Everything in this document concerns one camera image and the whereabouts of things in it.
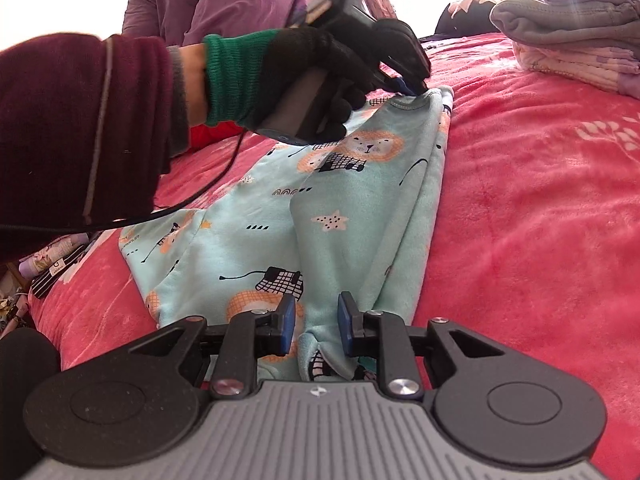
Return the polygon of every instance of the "mint green garment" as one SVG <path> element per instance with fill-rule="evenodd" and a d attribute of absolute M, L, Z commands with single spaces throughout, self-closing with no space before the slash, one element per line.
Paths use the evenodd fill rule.
<path fill-rule="evenodd" d="M 296 305 L 296 342 L 260 378 L 361 378 L 345 357 L 337 298 L 413 319 L 440 197 L 452 91 L 354 114 L 340 143 L 277 144 L 207 210 L 124 230 L 120 247 L 160 326 L 192 314 Z"/>

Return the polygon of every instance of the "device screen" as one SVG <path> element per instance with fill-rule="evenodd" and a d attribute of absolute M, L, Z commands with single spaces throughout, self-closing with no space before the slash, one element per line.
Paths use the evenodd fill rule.
<path fill-rule="evenodd" d="M 319 16 L 327 12 L 332 0 L 294 0 L 287 27 L 299 27 L 313 23 Z"/>

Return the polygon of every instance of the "green glove cuff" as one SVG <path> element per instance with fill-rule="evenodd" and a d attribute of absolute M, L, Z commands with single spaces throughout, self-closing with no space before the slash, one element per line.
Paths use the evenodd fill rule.
<path fill-rule="evenodd" d="M 251 112 L 258 91 L 262 60 L 277 30 L 254 32 L 239 38 L 205 36 L 207 59 L 207 126 L 220 121 L 242 122 Z"/>

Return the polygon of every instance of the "white tag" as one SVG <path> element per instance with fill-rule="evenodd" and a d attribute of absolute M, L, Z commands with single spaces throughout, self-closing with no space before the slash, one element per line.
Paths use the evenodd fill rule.
<path fill-rule="evenodd" d="M 65 261 L 62 258 L 60 258 L 52 266 L 49 267 L 49 272 L 51 273 L 52 276 L 55 276 L 65 267 L 66 267 Z"/>

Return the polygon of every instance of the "black and green glove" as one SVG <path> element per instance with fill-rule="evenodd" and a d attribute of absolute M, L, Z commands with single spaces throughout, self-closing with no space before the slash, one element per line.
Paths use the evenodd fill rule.
<path fill-rule="evenodd" d="M 339 140 L 351 110 L 375 89 L 373 71 L 353 51 L 316 28 L 284 28 L 239 38 L 215 34 L 206 49 L 209 113 L 206 125 L 235 121 L 253 130 L 275 109 L 285 90 L 309 68 L 324 68 L 352 84 L 330 105 L 323 140 Z"/>

